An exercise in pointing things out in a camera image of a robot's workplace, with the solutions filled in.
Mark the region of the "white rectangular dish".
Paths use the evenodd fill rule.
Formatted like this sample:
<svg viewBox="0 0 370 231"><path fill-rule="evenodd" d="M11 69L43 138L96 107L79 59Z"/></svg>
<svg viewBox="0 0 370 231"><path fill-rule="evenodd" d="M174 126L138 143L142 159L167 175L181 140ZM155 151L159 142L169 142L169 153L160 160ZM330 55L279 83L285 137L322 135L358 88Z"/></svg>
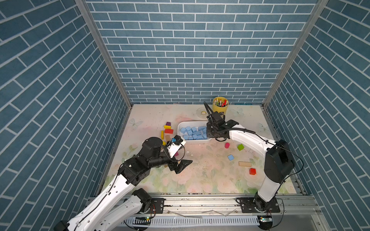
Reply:
<svg viewBox="0 0 370 231"><path fill-rule="evenodd" d="M178 135L187 143L206 143L211 138L207 135L207 121L184 121L178 125Z"/></svg>

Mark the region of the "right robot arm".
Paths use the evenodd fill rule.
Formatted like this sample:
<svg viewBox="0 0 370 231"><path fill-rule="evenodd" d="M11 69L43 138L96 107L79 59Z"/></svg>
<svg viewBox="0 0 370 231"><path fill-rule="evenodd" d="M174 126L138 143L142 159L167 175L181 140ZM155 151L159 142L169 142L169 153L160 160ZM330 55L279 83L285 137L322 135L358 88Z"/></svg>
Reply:
<svg viewBox="0 0 370 231"><path fill-rule="evenodd" d="M276 194L284 181L296 166L293 153L284 140L269 141L248 130L234 120L225 120L223 113L208 111L207 136L223 141L227 139L239 142L259 154L264 160L264 180L254 196L254 207L259 212L266 212L274 204Z"/></svg>

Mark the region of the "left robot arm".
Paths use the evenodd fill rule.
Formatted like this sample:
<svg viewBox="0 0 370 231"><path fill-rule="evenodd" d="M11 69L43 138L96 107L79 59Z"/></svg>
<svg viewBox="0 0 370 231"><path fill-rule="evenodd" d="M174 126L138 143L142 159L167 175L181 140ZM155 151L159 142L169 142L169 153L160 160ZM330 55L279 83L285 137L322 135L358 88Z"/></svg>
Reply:
<svg viewBox="0 0 370 231"><path fill-rule="evenodd" d="M111 231L127 218L149 210L152 197L144 190L134 188L152 168L167 165L176 174L181 173L192 161L176 159L186 141L176 135L163 143L158 137L146 139L138 154L127 159L109 185L78 215L69 221L61 220L55 231Z"/></svg>

